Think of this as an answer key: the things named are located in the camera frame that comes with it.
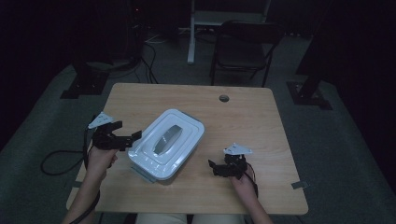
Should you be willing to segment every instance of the cable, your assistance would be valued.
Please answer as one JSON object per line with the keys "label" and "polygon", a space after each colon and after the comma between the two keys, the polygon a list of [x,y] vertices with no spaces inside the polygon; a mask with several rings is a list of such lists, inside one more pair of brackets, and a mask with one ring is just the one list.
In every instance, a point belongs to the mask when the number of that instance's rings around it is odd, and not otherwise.
{"label": "cable", "polygon": [[148,68],[149,82],[150,82],[150,83],[153,83],[153,79],[154,79],[155,83],[156,83],[156,84],[159,84],[157,78],[154,76],[154,73],[152,72],[152,65],[154,64],[155,58],[156,58],[156,56],[157,56],[157,52],[155,51],[155,48],[152,47],[151,45],[149,45],[148,43],[145,43],[145,45],[146,45],[147,47],[151,48],[152,51],[153,51],[153,53],[154,53],[150,65],[146,62],[145,59],[142,58],[142,62],[143,62],[143,63],[146,65],[146,67]]}
{"label": "cable", "polygon": [[87,217],[93,211],[93,209],[95,209],[96,205],[99,203],[99,199],[100,199],[100,190],[98,191],[98,194],[96,195],[95,200],[93,201],[91,206],[87,209],[87,211],[85,211],[81,216],[76,218],[74,221],[70,222],[70,224],[78,224],[85,217]]}
{"label": "cable", "polygon": [[88,128],[84,131],[84,144],[82,145],[82,158],[84,159],[85,169],[88,168]]}
{"label": "cable", "polygon": [[146,77],[147,83],[149,83],[148,68],[146,66],[145,66],[145,77]]}
{"label": "cable", "polygon": [[139,77],[139,75],[136,73],[136,70],[137,70],[137,68],[134,70],[134,75],[136,76],[136,78],[137,78],[137,82],[138,83],[141,83],[141,81],[140,81],[140,77]]}
{"label": "cable", "polygon": [[48,171],[45,170],[45,168],[44,168],[44,163],[47,161],[48,158],[50,158],[51,156],[53,156],[53,155],[55,155],[55,154],[57,154],[57,153],[78,153],[78,154],[80,154],[80,153],[82,153],[82,152],[81,152],[81,151],[73,151],[73,150],[57,150],[57,151],[51,152],[50,154],[48,154],[48,155],[44,158],[44,160],[43,160],[43,161],[41,162],[41,164],[40,164],[41,172],[43,172],[45,175],[64,175],[64,174],[68,173],[69,171],[73,170],[76,166],[78,166],[78,165],[83,161],[83,158],[81,158],[81,159],[78,160],[74,165],[72,165],[70,168],[68,168],[68,169],[66,169],[66,170],[64,170],[64,171],[62,171],[62,172],[59,172],[59,173],[50,173],[50,172],[48,172]]}
{"label": "cable", "polygon": [[102,223],[102,219],[103,219],[103,215],[104,215],[104,214],[105,214],[105,213],[101,213],[101,214],[100,214],[98,224],[101,224],[101,223]]}
{"label": "cable", "polygon": [[[196,41],[200,41],[206,44],[215,44],[216,43],[216,31],[212,29],[205,29],[204,32],[202,32],[203,30],[197,31],[194,34],[194,38],[196,39]],[[206,38],[202,38],[200,37],[200,35],[210,35],[213,36],[213,38],[215,39],[206,39]]]}
{"label": "cable", "polygon": [[305,224],[305,222],[299,216],[296,216],[296,217],[302,224]]}
{"label": "cable", "polygon": [[[138,62],[137,62],[137,64],[134,66],[134,68],[133,68],[132,71],[129,71],[129,72],[126,72],[126,73],[124,73],[124,74],[117,75],[117,76],[114,76],[113,74],[110,74],[110,76],[109,76],[108,78],[109,78],[109,79],[114,79],[114,78],[126,77],[126,76],[129,76],[129,75],[132,74],[132,73],[135,73],[135,74],[136,74],[136,70],[140,67],[141,59],[138,59],[137,61],[138,61]],[[116,71],[114,71],[114,72],[123,72],[123,71],[128,71],[128,70],[130,70],[130,69],[131,69],[131,68],[119,69],[119,70],[116,70]]]}
{"label": "cable", "polygon": [[251,178],[251,176],[248,175],[248,173],[246,171],[242,170],[235,162],[232,162],[231,164],[234,165],[236,169],[238,169],[240,172],[243,172],[247,176],[247,178],[250,180],[250,182],[254,188],[254,192],[256,193],[256,196],[259,197],[259,187],[256,184],[256,174],[254,173],[254,170],[253,170],[253,167],[251,166],[251,164],[247,162],[247,165],[250,166],[251,171],[253,172],[253,178]]}
{"label": "cable", "polygon": [[94,72],[104,72],[104,73],[112,73],[119,71],[128,71],[132,68],[135,68],[140,63],[141,58],[131,58],[128,63],[112,66],[109,68],[101,69],[98,67],[91,66],[92,71]]}
{"label": "cable", "polygon": [[[178,35],[179,36],[182,36],[182,35],[184,35],[185,33],[186,33],[186,31],[188,31],[189,30],[189,28],[185,28],[185,29],[182,29],[179,33],[178,33]],[[163,35],[154,35],[153,37],[150,37],[149,39],[147,39],[147,40],[145,40],[145,43],[148,43],[148,44],[163,44],[163,43],[166,43],[166,42],[168,42],[169,41],[169,39],[168,38],[163,38],[163,40],[161,40],[161,41],[151,41],[151,40],[153,40],[153,39],[155,39],[155,38],[158,38],[158,37],[163,37]]]}

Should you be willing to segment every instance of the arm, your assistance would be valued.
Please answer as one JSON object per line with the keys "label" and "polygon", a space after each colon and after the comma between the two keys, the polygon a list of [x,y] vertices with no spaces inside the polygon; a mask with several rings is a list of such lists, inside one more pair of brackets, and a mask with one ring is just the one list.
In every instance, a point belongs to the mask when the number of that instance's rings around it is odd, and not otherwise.
{"label": "arm", "polygon": [[[247,167],[247,174],[253,176],[251,168]],[[229,177],[233,188],[236,191],[242,204],[248,210],[253,222],[255,224],[273,224],[271,218],[265,212],[264,208],[257,199],[256,193],[254,192],[253,185],[246,175],[242,175],[241,179],[237,179],[235,176]]]}
{"label": "arm", "polygon": [[[62,223],[70,223],[81,216],[91,206],[99,192],[102,180],[106,177],[106,169],[117,157],[117,149],[100,150],[93,147],[90,151],[87,173],[78,190],[75,200]],[[92,223],[94,212],[92,211],[80,223]]]}

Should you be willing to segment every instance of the dark background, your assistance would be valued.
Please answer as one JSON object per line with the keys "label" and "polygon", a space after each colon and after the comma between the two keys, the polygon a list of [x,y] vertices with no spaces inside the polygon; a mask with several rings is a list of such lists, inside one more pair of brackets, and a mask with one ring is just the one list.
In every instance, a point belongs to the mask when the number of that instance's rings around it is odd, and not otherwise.
{"label": "dark background", "polygon": [[[14,134],[54,76],[71,63],[73,50],[84,58],[108,61],[123,43],[110,39],[127,22],[143,22],[176,38],[188,27],[190,1],[132,1],[132,20],[124,18],[126,1],[1,1],[0,148]],[[249,11],[255,1],[245,2]],[[197,9],[233,10],[237,1],[201,1]],[[115,17],[119,12],[125,17]],[[395,83],[396,3],[384,1],[272,1],[268,21],[277,21],[288,35],[312,37],[298,74],[319,76],[339,91],[379,167],[396,189]]]}

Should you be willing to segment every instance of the box lid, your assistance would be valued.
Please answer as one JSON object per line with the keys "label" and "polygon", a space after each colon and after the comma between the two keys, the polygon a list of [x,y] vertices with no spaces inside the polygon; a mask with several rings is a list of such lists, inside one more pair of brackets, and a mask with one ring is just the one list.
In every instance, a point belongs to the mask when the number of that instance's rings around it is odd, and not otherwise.
{"label": "box lid", "polygon": [[168,109],[143,131],[128,156],[149,175],[165,180],[190,156],[204,132],[199,120],[177,109]]}

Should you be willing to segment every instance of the wooden table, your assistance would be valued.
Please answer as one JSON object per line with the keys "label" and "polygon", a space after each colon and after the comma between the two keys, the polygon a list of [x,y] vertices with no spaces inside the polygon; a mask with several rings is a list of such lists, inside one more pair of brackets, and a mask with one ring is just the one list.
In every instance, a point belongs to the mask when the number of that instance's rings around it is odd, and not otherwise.
{"label": "wooden table", "polygon": [[[223,103],[225,94],[230,101]],[[116,84],[104,112],[123,127],[115,135],[145,130],[169,108],[199,119],[205,134],[170,185],[150,184],[131,169],[126,152],[107,171],[97,211],[125,213],[245,214],[228,178],[214,176],[207,160],[224,164],[232,143],[251,148],[246,155],[259,185],[259,200],[269,214],[302,215],[304,191],[293,189],[299,176],[271,90],[265,88]],[[77,181],[82,181],[81,169]],[[67,207],[77,193],[73,188]]]}

